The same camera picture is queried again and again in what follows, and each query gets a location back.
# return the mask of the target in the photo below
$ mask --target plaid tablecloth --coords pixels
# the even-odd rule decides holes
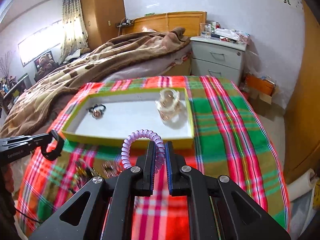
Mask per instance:
[[[289,229],[289,201],[277,154],[256,114],[230,81],[213,77],[151,77],[116,82],[88,83],[73,97],[51,129],[61,130],[75,106],[87,95],[100,91],[132,88],[185,87],[195,124],[194,149],[178,150],[188,165],[217,177],[226,174],[244,189],[286,230]],[[137,130],[148,127],[137,127]],[[83,158],[102,173],[105,160],[121,162],[120,147],[83,145],[66,141],[62,156],[54,162],[36,150],[20,189],[18,209],[39,221],[46,220],[76,188],[75,161]],[[131,162],[144,153],[131,151]],[[19,216],[29,236],[39,226]],[[138,197],[132,239],[189,239],[186,197],[169,196],[165,165],[155,176],[153,195]]]

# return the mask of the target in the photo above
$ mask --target bright window light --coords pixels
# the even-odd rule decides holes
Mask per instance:
[[[23,66],[40,56],[43,52],[60,44],[63,35],[61,20],[43,28],[18,44]]]

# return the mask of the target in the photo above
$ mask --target drawer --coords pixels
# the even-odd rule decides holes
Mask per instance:
[[[191,74],[195,76],[223,77],[232,80],[236,85],[240,81],[240,70],[194,58],[191,63]]]
[[[193,58],[240,69],[243,51],[205,42],[192,42]]]

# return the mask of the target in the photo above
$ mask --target metal pivot bolt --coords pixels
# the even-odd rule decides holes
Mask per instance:
[[[97,177],[94,177],[94,178],[92,179],[92,182],[93,182],[94,184],[99,184],[99,183],[102,182],[102,180],[103,180],[102,177],[97,176]]]
[[[138,167],[138,166],[133,166],[133,167],[131,167],[131,169],[130,169],[130,171],[132,171],[133,173],[137,173],[137,172],[139,172],[141,169],[140,169],[140,167]]]
[[[222,176],[220,176],[220,181],[221,182],[224,182],[224,183],[227,183],[227,182],[229,182],[229,177],[228,176],[226,176],[226,175],[222,175]]]
[[[181,170],[184,172],[189,172],[189,171],[191,171],[191,167],[188,165],[184,165],[184,166],[182,166]]]

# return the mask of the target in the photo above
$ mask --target wooden headboard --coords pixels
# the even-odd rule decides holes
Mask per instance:
[[[171,31],[175,27],[184,27],[185,36],[200,35],[200,23],[205,23],[207,12],[172,12],[155,14],[137,18],[134,25],[122,28],[122,34],[142,32],[144,29],[152,29],[157,32]]]

